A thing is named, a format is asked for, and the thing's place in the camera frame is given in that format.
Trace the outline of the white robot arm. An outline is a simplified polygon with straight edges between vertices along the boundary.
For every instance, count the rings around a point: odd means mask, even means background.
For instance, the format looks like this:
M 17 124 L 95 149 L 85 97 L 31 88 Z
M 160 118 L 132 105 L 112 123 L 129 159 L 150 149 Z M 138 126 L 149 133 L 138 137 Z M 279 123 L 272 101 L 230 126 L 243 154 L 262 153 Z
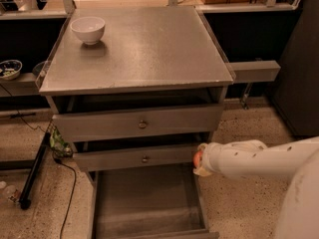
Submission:
M 202 143 L 193 173 L 291 179 L 274 239 L 319 239 L 319 137 L 268 147 L 260 140 Z

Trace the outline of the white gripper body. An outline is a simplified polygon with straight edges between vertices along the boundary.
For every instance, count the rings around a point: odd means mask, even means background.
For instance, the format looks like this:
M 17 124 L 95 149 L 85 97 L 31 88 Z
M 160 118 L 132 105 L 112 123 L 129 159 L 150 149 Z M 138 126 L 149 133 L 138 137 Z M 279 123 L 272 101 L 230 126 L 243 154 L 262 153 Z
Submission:
M 220 172 L 218 167 L 218 157 L 220 155 L 221 145 L 216 142 L 208 143 L 208 146 L 202 152 L 201 166 L 207 171 Z

